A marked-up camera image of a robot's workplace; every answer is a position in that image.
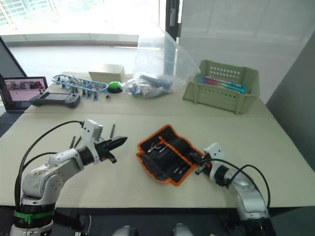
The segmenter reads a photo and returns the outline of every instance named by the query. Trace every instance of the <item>green cable tie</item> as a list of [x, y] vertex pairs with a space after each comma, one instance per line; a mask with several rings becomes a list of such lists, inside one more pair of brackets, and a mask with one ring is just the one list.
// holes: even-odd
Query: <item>green cable tie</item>
[[54, 213], [53, 211], [49, 211], [49, 212], [39, 213], [39, 214], [24, 214], [24, 213], [14, 211], [13, 215], [15, 217], [24, 219], [26, 223], [30, 223], [32, 220], [35, 220], [35, 219], [40, 219], [40, 218], [52, 216], [53, 213]]

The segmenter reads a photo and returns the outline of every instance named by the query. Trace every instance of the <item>game controller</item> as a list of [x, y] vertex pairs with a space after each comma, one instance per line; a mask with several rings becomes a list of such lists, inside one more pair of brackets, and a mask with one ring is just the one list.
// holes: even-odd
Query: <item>game controller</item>
[[80, 99], [78, 93], [50, 93], [46, 91], [31, 98], [30, 103], [34, 106], [60, 104], [66, 105], [69, 108], [75, 108], [79, 104]]

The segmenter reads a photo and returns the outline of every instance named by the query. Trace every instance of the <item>tool roll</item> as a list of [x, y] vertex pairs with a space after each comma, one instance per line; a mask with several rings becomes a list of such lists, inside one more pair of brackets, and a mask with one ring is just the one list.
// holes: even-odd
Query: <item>tool roll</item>
[[191, 153], [203, 154], [185, 138], [179, 136], [171, 125], [139, 143], [139, 159], [144, 170], [160, 183], [180, 185], [198, 166]]

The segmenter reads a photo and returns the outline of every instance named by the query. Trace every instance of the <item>table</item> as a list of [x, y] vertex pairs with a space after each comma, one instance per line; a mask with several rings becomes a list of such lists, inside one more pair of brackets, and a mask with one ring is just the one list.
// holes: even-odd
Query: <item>table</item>
[[[50, 91], [61, 92], [52, 85]], [[113, 123], [115, 135], [128, 136], [127, 142], [113, 151], [118, 162], [89, 165], [70, 179], [57, 201], [58, 207], [234, 207], [228, 191], [212, 183], [205, 175], [190, 174], [179, 186], [155, 182], [141, 167], [135, 154], [137, 144], [171, 124], [177, 133], [203, 150], [219, 142], [226, 160], [237, 166], [253, 164], [265, 174], [271, 189], [271, 207], [315, 205], [315, 175], [293, 142], [258, 99], [248, 114], [234, 115], [221, 109], [194, 105], [181, 99], [182, 91], [154, 99], [136, 99], [114, 94], [111, 101], [82, 99], [79, 107], [30, 107], [0, 139], [0, 205], [13, 205], [13, 186], [21, 158], [31, 143], [49, 128], [68, 121], [93, 119], [104, 126], [108, 138]], [[54, 131], [30, 153], [62, 151], [81, 128], [70, 124]], [[30, 165], [35, 168], [43, 157]], [[248, 170], [264, 198], [266, 191], [260, 176]]]
[[[74, 75], [83, 79], [91, 79], [89, 74], [63, 72], [66, 75]], [[80, 104], [75, 109], [66, 106], [51, 105], [35, 107], [30, 106], [26, 113], [80, 113], [80, 114], [120, 114], [120, 115], [149, 115], [149, 116], [203, 116], [203, 117], [235, 117], [234, 113], [202, 104], [193, 104], [183, 100], [186, 87], [159, 98], [139, 99], [127, 93], [110, 94], [110, 99], [105, 99], [105, 94], [100, 93], [99, 101], [81, 98]], [[51, 84], [50, 92], [67, 91], [61, 89], [61, 85]], [[255, 101], [251, 110], [241, 117], [273, 117], [260, 99]]]

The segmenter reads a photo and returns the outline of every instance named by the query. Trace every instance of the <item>gray wall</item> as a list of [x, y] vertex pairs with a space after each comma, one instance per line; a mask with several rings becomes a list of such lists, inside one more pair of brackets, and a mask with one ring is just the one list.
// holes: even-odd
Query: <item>gray wall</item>
[[267, 107], [315, 170], [315, 33]]

